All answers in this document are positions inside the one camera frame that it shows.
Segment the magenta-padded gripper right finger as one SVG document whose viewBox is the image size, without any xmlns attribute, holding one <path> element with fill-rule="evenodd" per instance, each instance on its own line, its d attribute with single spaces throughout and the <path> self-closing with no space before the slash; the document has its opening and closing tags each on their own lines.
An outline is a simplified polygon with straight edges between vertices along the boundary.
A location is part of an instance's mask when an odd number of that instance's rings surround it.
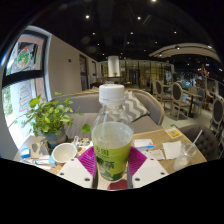
<svg viewBox="0 0 224 224">
<path fill-rule="evenodd" d="M 168 175 L 163 166 L 151 155 L 144 155 L 136 148 L 130 149 L 127 167 L 129 189 L 141 188 Z"/>
</svg>

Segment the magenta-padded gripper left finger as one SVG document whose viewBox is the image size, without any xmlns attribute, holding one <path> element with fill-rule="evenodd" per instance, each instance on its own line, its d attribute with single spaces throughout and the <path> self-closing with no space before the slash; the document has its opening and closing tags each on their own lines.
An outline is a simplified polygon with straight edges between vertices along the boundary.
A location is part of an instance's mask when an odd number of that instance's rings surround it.
<svg viewBox="0 0 224 224">
<path fill-rule="evenodd" d="M 67 161 L 57 175 L 84 188 L 96 188 L 98 174 L 94 148 L 90 147 L 78 158 Z"/>
</svg>

